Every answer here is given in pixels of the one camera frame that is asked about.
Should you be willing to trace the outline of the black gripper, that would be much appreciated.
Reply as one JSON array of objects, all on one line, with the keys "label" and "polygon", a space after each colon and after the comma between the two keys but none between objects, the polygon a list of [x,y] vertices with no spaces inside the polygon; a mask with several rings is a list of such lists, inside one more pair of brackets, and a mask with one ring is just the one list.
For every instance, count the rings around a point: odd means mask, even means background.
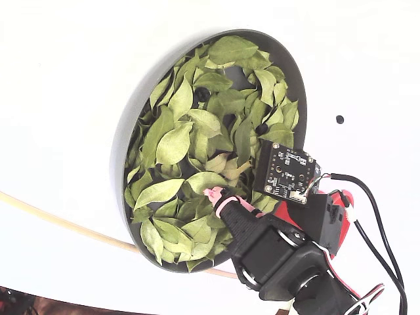
[{"label": "black gripper", "polygon": [[298,230],[264,213],[230,189],[206,188],[213,205],[236,241],[232,261],[242,283],[266,301],[330,299],[330,275],[324,253],[310,241],[293,240]]}]

